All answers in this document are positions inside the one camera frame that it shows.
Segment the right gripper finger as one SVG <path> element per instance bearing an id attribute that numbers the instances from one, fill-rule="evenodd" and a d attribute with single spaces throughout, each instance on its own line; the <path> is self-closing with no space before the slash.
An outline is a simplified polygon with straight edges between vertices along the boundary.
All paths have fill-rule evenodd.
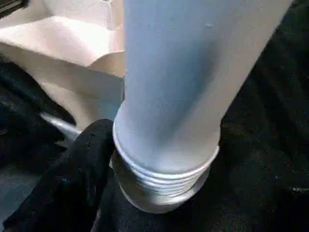
<path id="1" fill-rule="evenodd" d="M 89 232 L 115 150 L 113 121 L 90 124 L 3 221 L 6 232 Z"/>

